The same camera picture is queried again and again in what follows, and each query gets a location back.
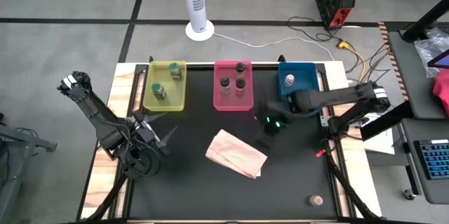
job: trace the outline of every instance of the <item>blue keyboard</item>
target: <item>blue keyboard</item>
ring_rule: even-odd
[[[427,178],[449,178],[449,141],[421,140],[415,141],[415,144],[427,171]]]

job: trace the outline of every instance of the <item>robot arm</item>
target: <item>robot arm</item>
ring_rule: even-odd
[[[119,158],[128,177],[147,176],[153,167],[159,170],[159,155],[169,154],[166,142],[175,129],[161,140],[140,111],[133,113],[135,121],[118,118],[92,91],[86,73],[73,72],[57,89],[79,106],[95,127],[100,146],[111,159]]]
[[[326,118],[323,122],[328,129],[328,137],[333,140],[341,138],[349,129],[349,125],[361,120],[371,112],[382,113],[390,107],[385,90],[376,83],[359,84],[332,91],[295,91],[283,97],[282,102],[265,102],[259,111],[263,120],[270,123],[310,117],[323,107],[355,103],[341,116]]]
[[[292,119],[310,117],[323,107],[350,103],[355,103],[355,105],[341,116],[333,116],[321,122],[326,130],[327,139],[339,141],[346,136],[350,124],[364,118],[367,113],[385,112],[390,107],[385,90],[376,83],[370,82],[333,91],[310,90],[292,92],[283,97],[282,103],[262,103],[261,111],[259,112],[263,116],[261,121],[265,123],[265,132],[269,135],[274,135],[279,132],[279,121],[288,123]],[[379,219],[380,217],[370,211],[351,187],[334,162],[331,152],[332,150],[326,145],[325,149],[317,154],[317,157],[323,153],[326,154],[328,168],[339,180],[344,191],[349,195],[363,217]]]

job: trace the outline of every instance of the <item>pink cloth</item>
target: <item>pink cloth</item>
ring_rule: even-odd
[[[449,116],[449,70],[444,69],[436,75],[433,93],[441,99],[444,110]]]
[[[267,156],[225,130],[212,140],[206,157],[249,178],[260,176]]]

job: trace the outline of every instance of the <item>wooden table frame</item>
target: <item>wooden table frame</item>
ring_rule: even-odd
[[[254,62],[254,65],[273,65],[278,62]],[[325,73],[319,74],[320,89],[333,90],[337,88],[345,88],[347,85],[347,78],[344,72],[342,62],[315,62],[324,67]],[[129,116],[129,106],[134,104],[132,110],[140,108],[140,98],[142,96],[142,87],[145,85],[145,78],[139,77],[137,84],[137,91],[135,92],[134,102],[130,102],[130,95],[132,89],[132,83],[135,76],[136,65],[144,63],[119,63],[116,66],[114,73],[114,80],[112,83],[111,91],[109,94],[109,100],[107,106],[118,117]],[[196,62],[195,65],[210,65],[213,62]],[[95,80],[93,79],[93,88],[95,90]],[[341,115],[345,113],[352,105],[338,105],[331,109],[323,109],[324,115]],[[360,131],[358,129],[350,129],[349,135],[360,137]],[[333,151],[332,155],[335,163],[343,170],[346,171],[347,178],[351,186],[357,192],[362,201],[368,206],[368,208],[378,216],[381,216],[379,202],[377,200],[377,194],[373,178],[371,176],[368,159],[366,156],[365,148],[361,140],[355,140],[352,138],[344,138],[337,146],[337,151]],[[93,157],[91,164],[91,172],[88,174],[86,181],[85,193],[81,200],[80,211],[78,212],[77,219],[89,217],[101,204],[102,200],[106,197],[109,190],[114,185],[114,181],[117,179],[117,161],[111,161],[102,148],[98,148]],[[362,218],[360,212],[356,210],[354,213],[354,206],[348,202],[348,197],[344,193],[344,190],[340,183],[335,179],[338,193],[338,204],[340,208],[338,214],[341,216],[357,216]],[[112,207],[116,209],[115,214],[106,213],[103,218],[120,218],[127,214],[128,209],[124,209],[126,189],[129,189],[131,183],[125,183],[121,188],[117,201]],[[140,220],[139,223],[152,222]]]

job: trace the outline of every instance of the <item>plastic bin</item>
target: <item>plastic bin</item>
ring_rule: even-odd
[[[245,65],[243,72],[245,88],[243,95],[236,95],[236,65]],[[229,77],[230,92],[222,94],[220,80]],[[248,111],[253,108],[253,68],[250,61],[219,61],[215,62],[213,70],[213,106],[218,111]]]
[[[291,86],[286,86],[287,75],[292,74],[295,81]],[[315,89],[319,91],[318,77],[315,64],[311,62],[280,62],[278,66],[278,90],[279,98],[293,91]]]
[[[176,62],[181,70],[181,80],[172,78],[168,66]],[[166,92],[166,97],[159,100],[153,94],[152,84],[159,83]],[[187,66],[184,61],[153,61],[148,67],[147,85],[143,106],[152,112],[179,112],[184,109],[187,84]]]

